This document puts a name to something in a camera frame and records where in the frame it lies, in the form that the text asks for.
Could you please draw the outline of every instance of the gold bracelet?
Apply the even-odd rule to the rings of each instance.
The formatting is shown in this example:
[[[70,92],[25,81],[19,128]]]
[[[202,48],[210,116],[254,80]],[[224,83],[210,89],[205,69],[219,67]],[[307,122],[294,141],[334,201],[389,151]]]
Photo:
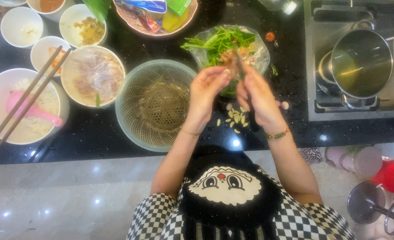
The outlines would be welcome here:
[[[198,132],[198,133],[187,132],[187,131],[185,131],[182,127],[181,127],[181,130],[182,130],[184,133],[186,133],[186,134],[193,135],[195,138],[198,137],[198,136],[200,135],[200,132]]]
[[[265,136],[267,139],[272,139],[272,138],[277,139],[277,138],[281,138],[281,137],[286,136],[286,133],[287,133],[287,132],[290,132],[289,126],[287,127],[287,129],[286,129],[284,132],[281,132],[281,133],[279,133],[279,134],[277,134],[277,135],[270,136],[270,135],[268,135],[267,133],[264,132],[264,136]]]

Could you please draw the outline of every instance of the marble floor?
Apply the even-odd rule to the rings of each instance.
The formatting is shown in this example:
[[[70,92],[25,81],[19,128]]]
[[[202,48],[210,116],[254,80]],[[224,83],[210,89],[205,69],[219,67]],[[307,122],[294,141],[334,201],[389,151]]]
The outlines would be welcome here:
[[[275,178],[270,151],[246,154]],[[0,240],[123,240],[163,157],[0,165]],[[347,197],[361,179],[311,165],[322,198],[350,224]]]

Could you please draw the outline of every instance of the person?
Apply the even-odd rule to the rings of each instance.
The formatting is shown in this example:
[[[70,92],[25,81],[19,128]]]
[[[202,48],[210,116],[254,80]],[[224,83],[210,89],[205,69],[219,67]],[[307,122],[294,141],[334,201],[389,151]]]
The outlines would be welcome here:
[[[245,66],[237,101],[268,136],[280,182],[242,152],[194,153],[215,96],[231,76],[202,70],[190,86],[186,121],[159,166],[150,196],[134,213],[127,239],[354,239],[348,222],[323,205],[317,180],[299,154],[267,82]]]

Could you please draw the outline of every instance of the kitchen counter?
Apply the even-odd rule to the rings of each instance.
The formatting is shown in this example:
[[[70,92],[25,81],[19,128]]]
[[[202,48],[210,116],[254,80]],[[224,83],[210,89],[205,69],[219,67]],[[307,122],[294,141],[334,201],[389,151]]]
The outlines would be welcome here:
[[[290,16],[269,12],[256,0],[200,1],[192,24],[178,35],[151,39],[137,34],[118,17],[115,7],[107,19],[108,41],[104,45],[123,60],[129,72],[141,63],[153,59],[171,59],[184,63],[196,72],[197,64],[189,52],[181,49],[185,37],[219,24],[238,24],[257,30],[262,36],[273,31],[279,46],[266,42],[271,63],[279,75],[272,76],[268,68],[265,77],[280,101],[290,103],[283,111],[291,133],[299,147],[340,146],[394,142],[394,118],[373,120],[308,121],[307,81],[305,68],[304,9],[300,5]],[[45,19],[50,35],[60,36],[57,24]],[[9,45],[0,33],[0,73],[11,68],[33,69],[30,49]],[[0,149],[0,164],[71,161],[96,158],[128,158],[156,156],[131,142],[121,130],[114,105],[107,109],[90,109],[70,99],[71,114],[61,131],[42,142],[29,145],[4,144]],[[234,133],[229,126],[216,127],[218,118],[225,120],[226,100],[217,98],[214,112],[203,131],[198,147],[218,145],[229,150],[264,150],[268,145],[262,131]]]

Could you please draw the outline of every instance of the pot handle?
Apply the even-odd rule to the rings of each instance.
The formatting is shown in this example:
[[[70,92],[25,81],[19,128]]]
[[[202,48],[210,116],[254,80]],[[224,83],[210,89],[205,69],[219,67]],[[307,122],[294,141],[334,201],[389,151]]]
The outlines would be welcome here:
[[[354,30],[357,28],[369,28],[369,29],[375,30],[375,24],[369,19],[362,19],[362,20],[356,22],[355,24],[353,24],[353,26],[351,27],[350,30]]]
[[[350,110],[359,110],[365,105],[366,99],[357,99],[356,102],[350,103],[348,101],[348,96],[345,93],[341,93],[341,102],[344,105],[344,107],[346,107]]]

